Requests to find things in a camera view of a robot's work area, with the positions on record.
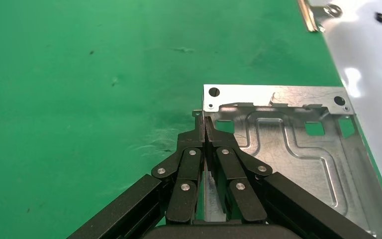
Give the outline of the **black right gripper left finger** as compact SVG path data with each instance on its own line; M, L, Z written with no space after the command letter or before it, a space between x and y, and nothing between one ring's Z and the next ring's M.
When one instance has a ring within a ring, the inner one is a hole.
M204 165L203 114L193 114L194 129L178 134L175 152L151 170L162 181L166 223L191 224L195 218Z

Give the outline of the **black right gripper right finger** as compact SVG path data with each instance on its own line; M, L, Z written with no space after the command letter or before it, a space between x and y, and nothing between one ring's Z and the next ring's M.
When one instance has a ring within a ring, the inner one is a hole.
M205 119L205 160L226 220L265 222L267 212L256 191L272 168L244 152L234 134L217 130L210 117Z

